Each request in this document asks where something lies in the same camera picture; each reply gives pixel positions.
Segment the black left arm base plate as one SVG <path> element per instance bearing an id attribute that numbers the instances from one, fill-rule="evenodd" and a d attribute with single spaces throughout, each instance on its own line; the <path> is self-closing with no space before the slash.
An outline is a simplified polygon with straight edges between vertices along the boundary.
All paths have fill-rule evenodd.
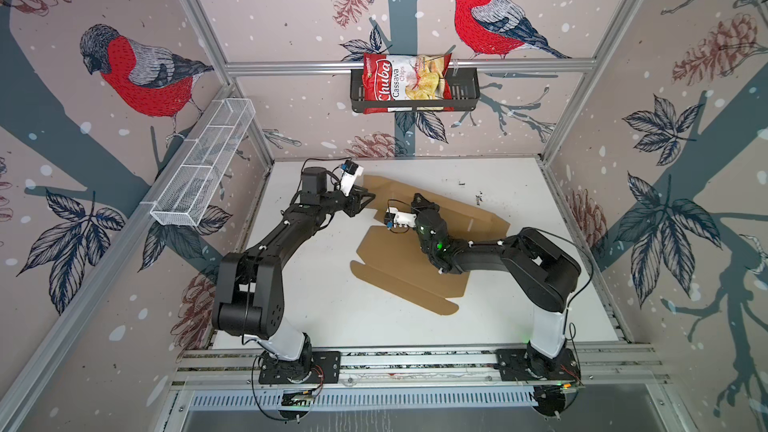
<path id="1" fill-rule="evenodd" d="M 260 385 L 336 384 L 341 368 L 339 351 L 303 353 L 296 361 L 279 360 L 263 352 L 256 362 Z"/>

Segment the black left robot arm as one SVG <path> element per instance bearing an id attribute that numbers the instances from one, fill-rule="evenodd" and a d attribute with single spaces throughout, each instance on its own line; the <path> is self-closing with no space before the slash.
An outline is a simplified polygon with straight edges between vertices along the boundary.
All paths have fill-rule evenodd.
<path id="1" fill-rule="evenodd" d="M 311 355 L 307 334 L 283 320 L 283 269 L 295 252 L 341 212 L 359 214 L 375 195 L 356 184 L 362 165 L 347 160 L 334 170 L 304 167 L 279 223 L 256 245 L 225 255 L 219 264 L 212 327 L 244 343 L 257 342 L 284 362 Z"/>

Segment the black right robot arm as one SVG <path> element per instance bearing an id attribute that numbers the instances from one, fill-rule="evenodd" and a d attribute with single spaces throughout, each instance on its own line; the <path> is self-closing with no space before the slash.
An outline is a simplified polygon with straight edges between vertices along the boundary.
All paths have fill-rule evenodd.
<path id="1" fill-rule="evenodd" d="M 510 274 L 534 305 L 529 356 L 558 358 L 565 347 L 567 302 L 581 274 L 577 261 L 532 227 L 504 239 L 474 242 L 451 236 L 439 205 L 425 196 L 416 193 L 411 208 L 412 228 L 429 262 L 443 274 Z"/>

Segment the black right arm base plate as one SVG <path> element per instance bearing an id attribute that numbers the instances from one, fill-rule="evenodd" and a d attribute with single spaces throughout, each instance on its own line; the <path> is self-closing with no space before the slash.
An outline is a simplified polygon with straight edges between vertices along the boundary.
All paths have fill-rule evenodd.
<path id="1" fill-rule="evenodd" d="M 555 358 L 549 358 L 532 347 L 497 349 L 497 370 L 502 381 L 574 382 L 581 378 L 581 369 L 574 352 L 563 348 Z"/>

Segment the brown cardboard paper box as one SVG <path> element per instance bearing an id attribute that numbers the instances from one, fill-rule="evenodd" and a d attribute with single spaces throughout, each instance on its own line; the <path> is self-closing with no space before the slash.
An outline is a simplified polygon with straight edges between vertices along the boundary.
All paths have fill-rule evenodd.
<path id="1" fill-rule="evenodd" d="M 419 190 L 377 175 L 366 176 L 363 186 L 376 195 L 369 207 L 375 211 L 377 224 L 369 228 L 358 247 L 360 260 L 350 263 L 352 274 L 437 315 L 458 312 L 454 300 L 464 296 L 469 275 L 439 274 L 421 251 L 416 233 L 393 233 L 384 226 L 386 208 L 407 210 Z M 429 191 L 422 195 L 439 205 L 453 237 L 490 241 L 508 235 L 510 224 L 494 213 Z"/>

